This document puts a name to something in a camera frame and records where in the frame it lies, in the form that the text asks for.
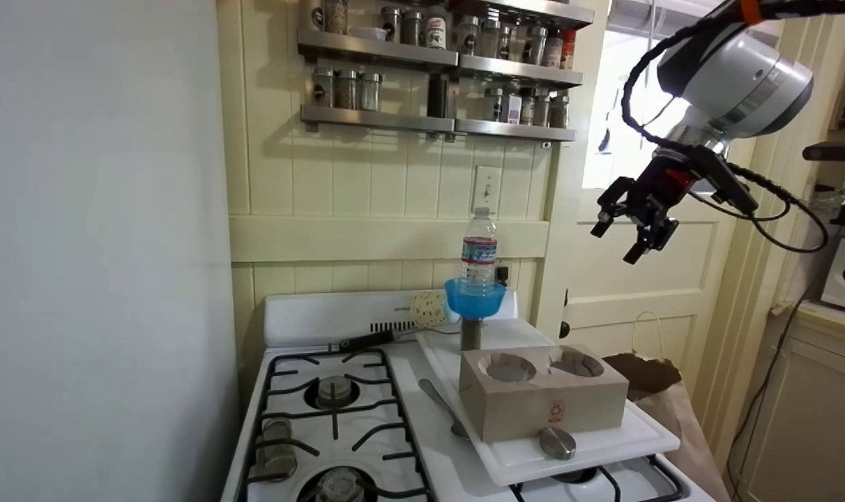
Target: door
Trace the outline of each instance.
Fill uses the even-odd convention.
[[[694,389],[733,220],[687,198],[672,209],[682,227],[669,246],[644,255],[640,265],[622,259],[637,244],[630,220],[617,220],[602,239],[592,237],[601,192],[617,177],[640,177],[654,154],[654,146],[619,121],[624,76],[644,50],[644,37],[617,32],[606,37],[571,228],[576,258],[567,263],[563,322],[571,329],[567,344],[601,355],[640,352],[672,359],[687,389]],[[648,76],[637,86],[633,111],[641,124],[649,121],[649,132],[666,133],[684,117],[687,104],[669,104]],[[736,161],[749,161],[750,146],[742,142],[733,154]]]

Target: burner grate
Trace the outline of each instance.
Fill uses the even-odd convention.
[[[270,400],[306,393],[313,389],[313,383],[318,383],[313,372],[323,372],[326,364],[333,364],[333,366],[351,364],[355,372],[347,372],[344,376],[351,386],[359,386],[359,389],[379,389],[383,400],[375,400],[375,401],[365,400],[365,401],[344,404],[344,407],[315,407],[315,410],[273,410],[270,407]],[[281,379],[281,376],[302,376],[304,375],[294,366],[306,366],[311,383],[288,386],[288,389],[281,389],[281,383],[280,383],[280,389],[276,389],[276,376]],[[260,464],[260,457],[263,457],[260,453],[269,450],[269,446],[294,446],[294,450],[302,450],[313,457],[326,456],[323,446],[306,443],[311,439],[276,439],[276,440],[263,439],[263,426],[269,421],[298,424],[298,421],[313,421],[313,418],[315,421],[318,418],[333,418],[333,439],[323,439],[323,440],[344,440],[344,421],[347,418],[365,418],[364,414],[387,417],[387,421],[372,424],[358,440],[350,443],[350,453],[355,453],[358,457],[365,457],[365,460],[378,457],[379,464],[394,464],[394,465],[410,464],[410,465],[399,465],[399,470],[412,472],[412,476],[417,476],[417,482],[404,492],[392,492],[392,489],[383,489],[383,486],[372,486],[369,492],[383,497],[383,500],[429,500],[429,502],[435,502],[435,492],[432,492],[429,475],[424,470],[422,450],[419,450],[417,432],[410,426],[404,401],[399,396],[399,386],[396,386],[392,359],[379,348],[280,355],[280,358],[273,358],[270,368],[266,375],[266,393],[263,393],[263,401],[260,401],[260,414],[253,417],[253,432],[251,432],[251,446],[253,450],[247,460],[249,464],[247,472],[251,472]],[[383,432],[392,432],[392,435],[396,432],[403,439],[403,443],[394,446],[394,453],[378,453],[378,450],[369,453],[369,443],[375,443],[375,439],[383,435]],[[242,482],[241,482],[242,486],[241,500],[247,500],[247,486],[251,486],[251,482],[266,482],[266,481],[253,481],[253,476],[247,475]]]

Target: stove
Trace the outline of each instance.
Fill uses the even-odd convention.
[[[615,502],[709,500],[662,456],[523,486],[496,486],[470,439],[422,389],[435,379],[417,334],[412,290],[270,295],[266,359],[226,502]],[[516,319],[509,295],[496,319]],[[347,344],[364,334],[383,345]]]

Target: wall shelf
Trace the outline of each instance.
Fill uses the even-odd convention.
[[[298,40],[298,50],[306,60],[318,60],[330,53],[330,57],[351,57],[351,60],[378,60],[396,67],[457,67],[457,53],[453,50],[344,37],[344,34],[326,34],[313,27],[298,27],[295,40]]]
[[[344,60],[344,62],[375,62],[386,67],[403,67],[403,69],[422,69],[435,72],[447,69],[453,76],[489,76],[489,78],[513,78],[535,86],[549,89],[569,89],[580,86],[584,76],[559,69],[559,67],[539,67],[524,62],[509,62],[509,60],[489,60],[489,57],[460,57],[454,50],[438,50],[438,48],[419,48],[419,46],[399,46],[399,41],[383,41],[383,40],[364,40],[351,34],[326,34],[311,26],[313,21],[313,0],[302,0],[302,23],[295,27],[295,46],[298,53],[318,64],[320,60]],[[562,27],[585,27],[594,23],[594,12],[584,5],[571,5],[567,0],[485,0],[485,4],[470,4],[453,0],[453,8],[479,8],[479,5],[496,5],[509,12],[520,12],[528,18],[548,18],[549,26]],[[404,117],[404,115],[379,115],[379,111],[359,111],[359,110],[330,110],[330,106],[302,106],[302,121],[311,128],[318,126],[358,126],[358,128],[387,128],[387,132],[422,132],[422,133],[447,133],[449,139],[454,133],[474,133],[474,136],[513,136],[513,139],[535,139],[535,142],[571,142],[571,128],[548,128],[548,126],[511,126],[511,124],[493,124],[493,121],[454,121],[454,117]]]
[[[542,128],[542,126],[513,126],[493,121],[457,121],[460,133],[471,136],[513,136],[513,139],[539,139],[539,142],[571,142],[571,128]]]
[[[404,117],[404,115],[379,115],[364,110],[330,110],[330,106],[304,106],[302,121],[311,126],[359,126],[359,128],[392,128],[392,132],[428,132],[428,133],[454,133],[453,117]]]
[[[504,76],[504,78],[552,83],[552,86],[584,83],[584,72],[567,72],[562,67],[539,67],[539,64],[509,62],[509,60],[460,57],[457,64],[465,72],[489,72],[489,76]]]
[[[453,121],[453,117],[408,117],[408,115],[379,115],[364,110],[330,110],[330,106],[302,106],[302,121],[306,126],[355,126],[355,128],[387,128],[387,132],[422,132],[422,133],[471,133],[471,136],[513,136],[539,142],[571,142],[571,128],[542,128],[542,126],[513,126],[493,121]]]
[[[571,32],[594,23],[592,8],[569,5],[569,4],[559,4],[559,0],[489,0],[489,5],[549,18],[552,23],[571,27]]]

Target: white wooden block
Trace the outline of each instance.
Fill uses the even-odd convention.
[[[460,401],[482,440],[531,439],[622,424],[629,379],[571,345],[465,352]]]

